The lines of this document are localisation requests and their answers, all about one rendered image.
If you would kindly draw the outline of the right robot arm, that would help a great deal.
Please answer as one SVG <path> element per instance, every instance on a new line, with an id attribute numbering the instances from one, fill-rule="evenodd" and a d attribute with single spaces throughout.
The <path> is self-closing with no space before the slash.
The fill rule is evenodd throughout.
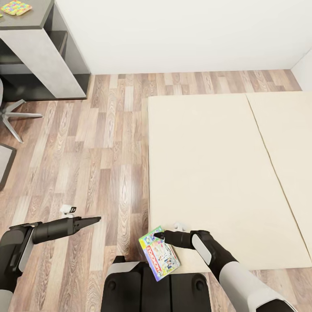
<path id="1" fill-rule="evenodd" d="M 220 283 L 236 312 L 298 312 L 224 249 L 206 230 L 191 230 L 179 221 L 174 230 L 154 233 L 175 247 L 196 250 Z"/>

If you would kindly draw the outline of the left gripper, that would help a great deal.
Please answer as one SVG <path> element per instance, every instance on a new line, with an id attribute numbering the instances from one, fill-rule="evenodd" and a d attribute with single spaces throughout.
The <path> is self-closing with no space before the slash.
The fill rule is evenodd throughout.
<path id="1" fill-rule="evenodd" d="M 95 224 L 101 219 L 101 217 L 81 218 L 78 216 L 51 221 L 47 232 L 49 241 L 74 235 L 81 228 Z"/>

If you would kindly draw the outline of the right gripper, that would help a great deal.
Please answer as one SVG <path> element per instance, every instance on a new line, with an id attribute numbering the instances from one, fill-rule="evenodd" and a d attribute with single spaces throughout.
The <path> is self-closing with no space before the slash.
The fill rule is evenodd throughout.
<path id="1" fill-rule="evenodd" d="M 165 243 L 173 245 L 175 247 L 185 248 L 182 244 L 182 237 L 185 235 L 185 232 L 180 231 L 169 231 L 154 233 L 155 237 L 163 239 Z"/>

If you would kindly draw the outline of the jigsaw puzzle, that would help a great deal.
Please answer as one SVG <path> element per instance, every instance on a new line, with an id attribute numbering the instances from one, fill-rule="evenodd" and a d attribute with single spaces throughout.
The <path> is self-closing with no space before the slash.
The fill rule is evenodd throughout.
<path id="1" fill-rule="evenodd" d="M 30 9 L 32 9 L 32 6 L 21 3 L 20 1 L 17 1 L 17 0 L 14 0 L 10 2 L 9 4 L 6 4 L 5 6 L 0 8 L 1 11 L 4 11 L 12 15 L 15 15 L 15 14 L 21 15 Z"/>

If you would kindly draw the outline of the board game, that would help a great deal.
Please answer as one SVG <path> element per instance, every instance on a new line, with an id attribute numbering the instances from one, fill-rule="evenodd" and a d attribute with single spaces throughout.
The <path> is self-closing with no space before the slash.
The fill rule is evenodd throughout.
<path id="1" fill-rule="evenodd" d="M 180 266 L 170 244 L 154 236 L 154 233 L 159 232 L 165 232 L 161 225 L 139 239 L 156 282 Z"/>

